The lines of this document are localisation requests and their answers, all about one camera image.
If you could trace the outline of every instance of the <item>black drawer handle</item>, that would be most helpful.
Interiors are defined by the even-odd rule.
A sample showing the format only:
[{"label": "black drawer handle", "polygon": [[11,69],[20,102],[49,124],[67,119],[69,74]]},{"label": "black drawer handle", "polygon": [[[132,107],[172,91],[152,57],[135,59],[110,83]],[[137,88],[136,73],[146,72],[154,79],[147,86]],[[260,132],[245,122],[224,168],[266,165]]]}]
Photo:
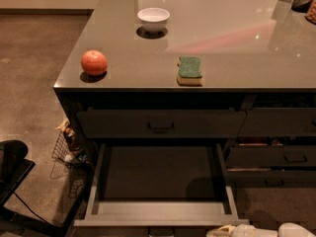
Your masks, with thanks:
[{"label": "black drawer handle", "polygon": [[286,163],[304,163],[307,162],[307,157],[305,155],[289,154],[284,155],[284,160]]},{"label": "black drawer handle", "polygon": [[170,126],[152,126],[149,122],[147,127],[152,132],[165,133],[175,129],[175,124],[172,122]]},{"label": "black drawer handle", "polygon": [[280,181],[268,181],[265,180],[266,187],[283,187],[284,186],[284,180]]}]

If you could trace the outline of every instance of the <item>white bowl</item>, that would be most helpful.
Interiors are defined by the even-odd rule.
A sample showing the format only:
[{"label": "white bowl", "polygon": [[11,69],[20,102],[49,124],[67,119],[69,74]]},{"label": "white bowl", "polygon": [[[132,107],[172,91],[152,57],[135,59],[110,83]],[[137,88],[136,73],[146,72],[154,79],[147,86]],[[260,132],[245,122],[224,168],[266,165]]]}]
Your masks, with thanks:
[{"label": "white bowl", "polygon": [[139,11],[137,17],[146,32],[157,34],[166,27],[170,13],[161,8],[146,8]]}]

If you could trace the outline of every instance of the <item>concrete floor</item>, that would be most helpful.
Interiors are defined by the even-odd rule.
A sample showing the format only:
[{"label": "concrete floor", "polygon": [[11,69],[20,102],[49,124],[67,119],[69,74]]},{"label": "concrete floor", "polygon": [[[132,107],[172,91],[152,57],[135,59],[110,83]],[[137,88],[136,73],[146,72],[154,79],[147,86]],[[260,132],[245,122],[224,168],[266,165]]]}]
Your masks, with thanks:
[{"label": "concrete floor", "polygon": [[[52,86],[88,16],[0,15],[0,140],[20,139],[36,166],[17,194],[41,217],[60,225],[69,210],[70,172],[51,155],[65,118]],[[316,232],[316,189],[240,189],[242,217],[260,228],[295,222]],[[15,197],[6,207],[34,217]],[[0,236],[43,236],[0,222]],[[80,236],[69,229],[68,236]]]}]

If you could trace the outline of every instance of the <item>countertop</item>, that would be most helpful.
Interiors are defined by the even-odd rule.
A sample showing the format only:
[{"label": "countertop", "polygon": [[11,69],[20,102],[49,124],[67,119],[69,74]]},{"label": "countertop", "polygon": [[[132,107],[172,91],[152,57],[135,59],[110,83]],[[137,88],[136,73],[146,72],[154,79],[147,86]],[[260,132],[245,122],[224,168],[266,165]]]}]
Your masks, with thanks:
[{"label": "countertop", "polygon": [[[140,34],[137,12],[167,9],[164,35]],[[100,0],[55,85],[67,91],[316,92],[316,26],[281,0]],[[82,54],[101,51],[91,79]],[[203,85],[177,83],[179,56],[201,60]]]}]

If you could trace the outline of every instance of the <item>red apple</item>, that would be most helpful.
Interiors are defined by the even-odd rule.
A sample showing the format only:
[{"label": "red apple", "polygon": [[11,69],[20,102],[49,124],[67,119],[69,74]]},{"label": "red apple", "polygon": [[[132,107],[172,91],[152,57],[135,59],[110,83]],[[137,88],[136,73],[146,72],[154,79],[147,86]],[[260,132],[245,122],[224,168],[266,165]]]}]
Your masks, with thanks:
[{"label": "red apple", "polygon": [[81,67],[88,75],[99,76],[107,71],[108,61],[101,52],[88,50],[81,57]]}]

